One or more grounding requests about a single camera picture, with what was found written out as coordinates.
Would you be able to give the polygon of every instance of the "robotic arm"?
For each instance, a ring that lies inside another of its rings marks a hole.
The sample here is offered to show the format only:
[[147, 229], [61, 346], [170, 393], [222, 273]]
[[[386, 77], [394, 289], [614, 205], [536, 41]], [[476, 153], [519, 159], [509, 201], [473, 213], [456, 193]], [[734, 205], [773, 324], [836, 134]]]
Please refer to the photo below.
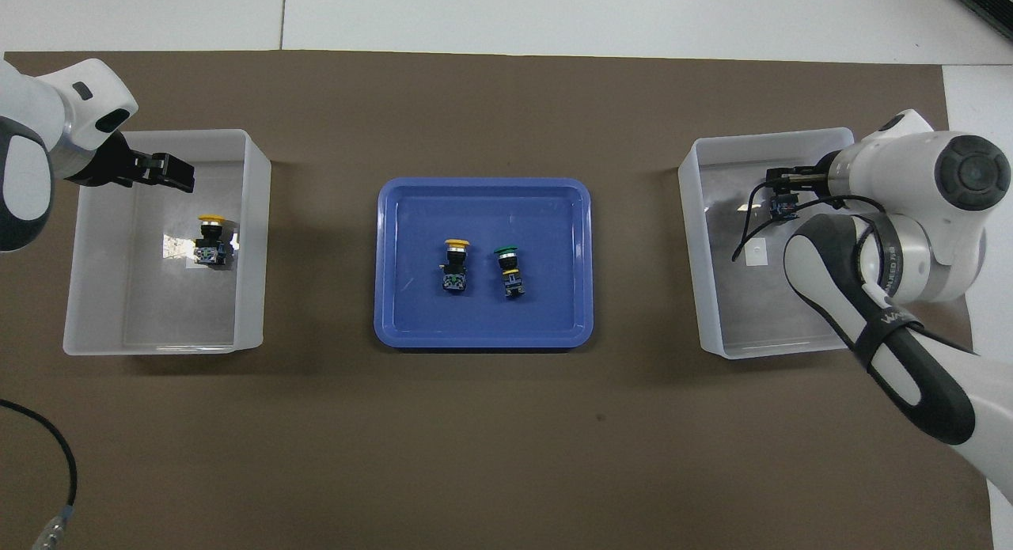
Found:
[[905, 110], [814, 172], [833, 195], [872, 198], [886, 212], [808, 219], [785, 247], [788, 283], [912, 423], [1013, 500], [1013, 365], [948, 342], [901, 307], [954, 299], [973, 282], [985, 218], [1009, 187], [1006, 157]]
[[100, 60], [38, 78], [0, 60], [0, 251], [20, 249], [38, 235], [53, 205], [54, 179], [193, 190], [192, 165], [127, 146], [118, 129], [137, 107]]

